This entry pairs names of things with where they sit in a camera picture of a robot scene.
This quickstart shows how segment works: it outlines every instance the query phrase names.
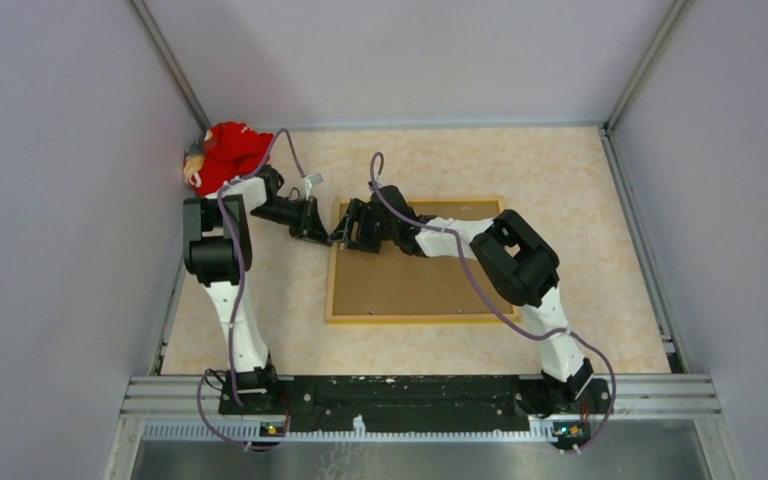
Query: doll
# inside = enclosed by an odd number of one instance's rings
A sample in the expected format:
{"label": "doll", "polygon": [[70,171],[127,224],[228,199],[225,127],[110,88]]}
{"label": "doll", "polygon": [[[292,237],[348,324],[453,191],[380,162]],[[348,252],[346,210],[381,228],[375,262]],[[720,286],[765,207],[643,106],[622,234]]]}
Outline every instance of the doll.
{"label": "doll", "polygon": [[184,182],[200,197],[215,193],[226,181],[253,172],[273,136],[257,133],[245,123],[224,122],[210,127],[187,148]]}

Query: wooden frame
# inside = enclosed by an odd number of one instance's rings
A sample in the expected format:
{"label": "wooden frame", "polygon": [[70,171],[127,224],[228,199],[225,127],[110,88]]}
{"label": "wooden frame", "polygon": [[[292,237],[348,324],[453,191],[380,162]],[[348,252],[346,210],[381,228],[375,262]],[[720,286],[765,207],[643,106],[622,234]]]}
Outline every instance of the wooden frame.
{"label": "wooden frame", "polygon": [[[338,198],[334,201],[333,212],[334,219],[339,219],[342,215],[341,206],[348,204],[349,198]],[[475,203],[475,202],[496,202],[498,212],[504,210],[507,205],[503,197],[500,196],[479,196],[479,197],[417,197],[411,198],[412,205],[422,203]],[[336,272],[338,262],[339,247],[333,246],[328,260],[328,276],[326,280],[326,298],[325,298],[325,323],[330,325],[458,325],[458,324],[484,324],[498,323],[499,319],[492,313],[450,313],[450,314],[368,314],[368,315],[347,315],[335,314],[334,303],[336,292]],[[473,268],[476,275],[483,275],[481,270]],[[519,322],[519,308],[515,305],[505,304],[509,309],[504,309],[505,316],[513,322]]]}

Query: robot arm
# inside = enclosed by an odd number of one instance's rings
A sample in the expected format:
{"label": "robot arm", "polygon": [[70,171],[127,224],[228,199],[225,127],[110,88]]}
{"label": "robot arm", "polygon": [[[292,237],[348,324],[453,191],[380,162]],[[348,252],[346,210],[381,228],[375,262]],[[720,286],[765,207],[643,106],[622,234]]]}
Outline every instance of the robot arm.
{"label": "robot arm", "polygon": [[[255,177],[236,179],[222,197],[225,208],[234,219],[233,225],[224,224],[216,193],[184,201],[184,265],[204,285],[213,301],[225,339],[231,346],[233,367],[237,372],[262,371],[269,363],[269,349],[257,328],[250,289],[243,288],[236,318],[233,315],[240,280],[251,278],[254,256],[248,215],[287,225],[294,238],[331,245],[319,218],[316,197],[281,197],[278,190],[283,184],[281,174],[269,165]],[[221,236],[209,234],[218,228],[223,228]],[[240,241],[245,272],[240,272],[233,237]]]}
{"label": "robot arm", "polygon": [[[464,257],[478,260],[499,295],[520,307],[532,334],[569,329],[558,288],[558,256],[518,213],[505,210],[496,218],[477,221],[417,215],[395,186],[379,191],[399,213],[437,230],[402,221],[373,195],[369,202],[349,203],[331,240],[367,252],[377,252],[382,240],[392,240],[408,255],[458,257],[454,236],[441,230],[455,231]],[[568,399],[577,399],[590,383],[593,368],[575,340],[568,333],[552,335],[540,343],[540,355],[546,381]]]}

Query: wooden board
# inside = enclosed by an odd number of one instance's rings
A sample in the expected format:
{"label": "wooden board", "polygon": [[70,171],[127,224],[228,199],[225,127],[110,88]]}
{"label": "wooden board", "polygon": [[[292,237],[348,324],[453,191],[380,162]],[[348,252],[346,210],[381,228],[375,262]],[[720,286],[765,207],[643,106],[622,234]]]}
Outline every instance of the wooden board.
{"label": "wooden board", "polygon": [[[418,214],[459,220],[493,218],[504,210],[501,197],[408,199]],[[335,202],[342,218],[348,199]],[[481,288],[511,320],[517,309],[503,300],[481,265],[468,260]],[[464,324],[495,323],[453,257],[421,258],[384,242],[378,254],[334,246],[328,266],[325,322],[329,324]]]}

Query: enclosure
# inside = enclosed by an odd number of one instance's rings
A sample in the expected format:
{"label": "enclosure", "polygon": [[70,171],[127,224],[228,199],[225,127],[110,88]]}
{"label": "enclosure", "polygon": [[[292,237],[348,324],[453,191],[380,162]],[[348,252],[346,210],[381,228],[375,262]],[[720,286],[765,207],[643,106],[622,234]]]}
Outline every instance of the enclosure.
{"label": "enclosure", "polygon": [[[289,128],[329,227],[379,150],[409,197],[523,213],[618,373],[593,450],[206,433],[181,168],[228,120]],[[329,250],[250,223],[282,375],[539,374],[502,324],[326,324]],[[768,478],[768,2],[0,1],[0,478],[239,475]]]}

